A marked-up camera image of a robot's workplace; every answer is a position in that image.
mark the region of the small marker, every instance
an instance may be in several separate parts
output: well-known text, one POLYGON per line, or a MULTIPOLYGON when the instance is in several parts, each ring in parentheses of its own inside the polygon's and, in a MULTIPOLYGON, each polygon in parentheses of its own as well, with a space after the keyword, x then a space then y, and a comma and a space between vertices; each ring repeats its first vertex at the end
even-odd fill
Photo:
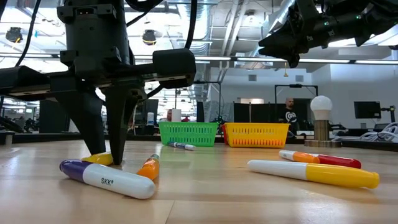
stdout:
POLYGON ((169 141, 167 143, 167 145, 173 146, 173 147, 177 147, 177 148, 180 148, 180 149, 191 150, 191 151, 194 151, 195 148, 196 148, 195 146, 192 146, 192 145, 188 145, 188 144, 184 144, 184 143, 178 143, 178 142, 173 142, 173 141, 169 141))
POLYGON ((159 167, 159 156, 157 154, 153 154, 145 161, 144 165, 137 172, 137 174, 154 180, 159 175, 159 167))

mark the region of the desk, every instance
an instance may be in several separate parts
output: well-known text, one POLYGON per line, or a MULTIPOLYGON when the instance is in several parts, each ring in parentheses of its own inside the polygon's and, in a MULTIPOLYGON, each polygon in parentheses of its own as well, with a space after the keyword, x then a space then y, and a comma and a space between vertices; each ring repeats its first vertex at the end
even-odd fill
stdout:
POLYGON ((126 142, 121 169, 136 172, 161 154, 157 193, 136 200, 68 179, 64 159, 89 156, 83 141, 0 146, 2 223, 396 223, 398 153, 364 149, 285 149, 359 159, 378 172, 377 189, 346 189, 249 172, 251 159, 278 160, 277 149, 224 144, 184 151, 159 142, 126 142))

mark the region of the man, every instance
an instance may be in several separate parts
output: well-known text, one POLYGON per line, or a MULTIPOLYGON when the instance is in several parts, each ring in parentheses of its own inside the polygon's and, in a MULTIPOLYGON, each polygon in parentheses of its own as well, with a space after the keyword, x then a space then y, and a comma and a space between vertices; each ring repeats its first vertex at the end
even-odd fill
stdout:
POLYGON ((279 121, 290 124, 289 131, 296 134, 299 130, 299 122, 297 122, 297 115, 293 110, 294 100, 293 98, 286 98, 286 107, 279 117, 279 121))
POLYGON ((160 119, 159 121, 168 121, 168 122, 171 122, 172 121, 172 110, 171 109, 169 109, 168 111, 167 111, 167 117, 166 118, 162 118, 162 119, 160 119))

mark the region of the marker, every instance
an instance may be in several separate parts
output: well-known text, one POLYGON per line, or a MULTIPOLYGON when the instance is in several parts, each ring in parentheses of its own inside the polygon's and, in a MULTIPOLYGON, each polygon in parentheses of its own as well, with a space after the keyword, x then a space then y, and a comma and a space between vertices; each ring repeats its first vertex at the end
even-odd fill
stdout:
POLYGON ((159 156, 157 154, 153 154, 145 161, 144 165, 137 172, 137 175, 148 177, 151 180, 154 180, 159 175, 159 167, 159 156))
POLYGON ((279 156, 295 162, 319 163, 318 157, 304 152, 281 150, 279 156))
POLYGON ((113 163, 113 157, 111 152, 98 153, 90 157, 82 158, 82 160, 95 164, 101 164, 104 166, 109 166, 113 163))
POLYGON ((342 187, 367 187, 375 189, 380 182, 379 174, 375 172, 325 164, 251 160, 248 162, 248 169, 263 174, 342 187))
POLYGON ((92 162, 65 160, 60 170, 74 180, 138 199, 150 198, 155 193, 155 184, 147 177, 92 162))
POLYGON ((177 147, 177 148, 180 148, 180 149, 191 150, 191 151, 194 151, 195 148, 196 148, 195 146, 192 146, 192 145, 188 145, 188 144, 184 144, 184 143, 178 143, 178 142, 173 142, 173 141, 169 141, 167 143, 167 145, 173 146, 173 147, 177 147))
POLYGON ((309 163, 318 163, 318 164, 328 164, 328 165, 337 165, 337 166, 346 166, 352 168, 361 168, 361 162, 356 159, 349 159, 337 156, 327 156, 327 155, 319 155, 319 154, 310 154, 304 152, 295 152, 288 150, 279 151, 279 156, 290 161, 295 162, 309 162, 309 163), (310 157, 317 157, 317 160, 313 160, 310 162, 310 157))
POLYGON ((311 155, 317 156, 321 164, 346 166, 358 169, 362 167, 361 162, 356 159, 350 159, 338 156, 318 155, 318 154, 311 154, 311 155))

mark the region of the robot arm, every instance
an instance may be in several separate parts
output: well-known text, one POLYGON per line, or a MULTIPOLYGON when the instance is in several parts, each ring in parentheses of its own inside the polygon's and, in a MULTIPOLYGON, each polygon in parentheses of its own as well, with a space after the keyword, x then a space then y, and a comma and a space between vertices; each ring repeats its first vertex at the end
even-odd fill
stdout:
POLYGON ((398 22, 395 0, 296 0, 289 8, 286 23, 259 42, 262 55, 282 58, 291 68, 299 63, 299 54, 330 42, 355 38, 359 47, 388 31, 398 22), (316 5, 321 4, 323 13, 316 5))
MULTIPOLYGON (((195 56, 189 46, 195 28, 197 0, 192 0, 185 48, 155 51, 153 63, 135 65, 126 27, 160 2, 127 0, 143 14, 126 24, 124 0, 65 0, 64 5, 57 8, 57 14, 66 28, 67 49, 60 52, 60 61, 68 70, 43 74, 26 66, 0 69, 0 95, 26 101, 57 100, 92 154, 105 152, 101 116, 105 106, 113 161, 119 165, 128 121, 137 103, 162 88, 190 86, 196 74, 195 56), (158 81, 160 88, 146 94, 145 82, 152 81, 158 81), (96 95, 96 88, 104 93, 105 104, 96 95)), ((39 4, 40 0, 36 1, 35 8, 39 4)))

